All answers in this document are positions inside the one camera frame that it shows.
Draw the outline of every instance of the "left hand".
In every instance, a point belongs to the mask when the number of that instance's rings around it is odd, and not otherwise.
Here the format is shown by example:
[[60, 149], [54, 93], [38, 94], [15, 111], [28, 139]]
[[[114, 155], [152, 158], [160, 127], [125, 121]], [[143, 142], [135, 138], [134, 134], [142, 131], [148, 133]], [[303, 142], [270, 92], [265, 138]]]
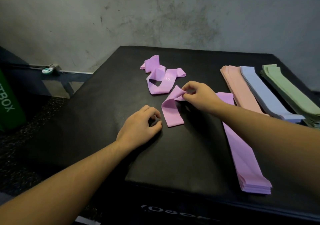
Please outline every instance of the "left hand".
[[149, 126], [149, 119], [161, 118], [160, 112], [148, 105], [131, 115], [117, 135], [117, 141], [129, 145], [131, 150], [145, 144], [162, 129], [162, 121], [158, 121], [154, 126]]

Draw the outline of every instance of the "hand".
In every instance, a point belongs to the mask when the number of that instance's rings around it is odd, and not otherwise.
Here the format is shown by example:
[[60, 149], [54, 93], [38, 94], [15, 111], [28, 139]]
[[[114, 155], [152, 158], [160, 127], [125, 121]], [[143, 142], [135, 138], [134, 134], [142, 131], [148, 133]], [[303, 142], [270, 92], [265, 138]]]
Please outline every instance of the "hand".
[[182, 87], [182, 90], [195, 90], [193, 94], [184, 94], [182, 97], [198, 110], [214, 114], [215, 107], [224, 104], [206, 84], [189, 81]]
[[144, 106], [141, 110], [131, 115], [117, 135], [117, 141], [135, 148], [145, 144], [162, 129], [162, 121], [158, 121], [154, 126], [149, 126], [149, 119], [161, 118], [160, 112], [154, 107]]

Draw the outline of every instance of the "black padded surface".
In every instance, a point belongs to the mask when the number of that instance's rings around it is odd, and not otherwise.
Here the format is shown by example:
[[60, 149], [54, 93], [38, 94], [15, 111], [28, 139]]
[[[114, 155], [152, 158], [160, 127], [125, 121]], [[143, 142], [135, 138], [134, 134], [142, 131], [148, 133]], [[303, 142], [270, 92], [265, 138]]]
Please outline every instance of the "black padded surface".
[[[272, 54], [120, 47], [31, 140], [26, 157], [38, 164], [67, 167], [112, 143], [126, 118], [142, 106], [161, 110], [167, 94], [152, 96], [147, 75], [139, 69], [144, 60], [156, 54], [161, 65], [181, 67], [186, 72], [186, 77], [176, 80], [178, 86], [194, 80], [216, 92], [229, 92], [219, 71], [224, 65], [254, 66], [259, 73], [264, 64], [278, 64], [283, 74], [319, 105]], [[178, 103], [185, 124], [168, 128], [164, 122], [161, 134], [130, 166], [127, 181], [320, 219], [320, 202], [258, 153], [262, 173], [273, 185], [272, 195], [242, 192], [221, 121], [192, 108], [188, 111], [185, 105]]]

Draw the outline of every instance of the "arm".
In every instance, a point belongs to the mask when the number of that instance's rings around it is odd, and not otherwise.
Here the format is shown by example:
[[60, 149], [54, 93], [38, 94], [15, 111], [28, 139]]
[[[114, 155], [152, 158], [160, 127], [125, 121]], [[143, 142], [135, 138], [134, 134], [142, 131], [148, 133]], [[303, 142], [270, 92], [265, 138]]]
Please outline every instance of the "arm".
[[278, 169], [320, 197], [319, 130], [226, 104], [202, 83], [190, 81], [182, 89], [195, 89], [183, 98], [221, 119]]
[[0, 224], [71, 224], [110, 172], [132, 150], [162, 129], [148, 120], [160, 113], [144, 106], [130, 116], [114, 143], [73, 164], [0, 207]]

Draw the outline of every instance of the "gray wall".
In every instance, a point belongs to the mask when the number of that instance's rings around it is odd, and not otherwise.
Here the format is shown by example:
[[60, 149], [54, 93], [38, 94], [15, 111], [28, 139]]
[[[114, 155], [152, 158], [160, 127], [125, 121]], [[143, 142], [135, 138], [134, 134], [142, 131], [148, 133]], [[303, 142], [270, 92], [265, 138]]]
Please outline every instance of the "gray wall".
[[320, 0], [0, 0], [0, 46], [94, 71], [120, 45], [273, 53], [320, 90]]

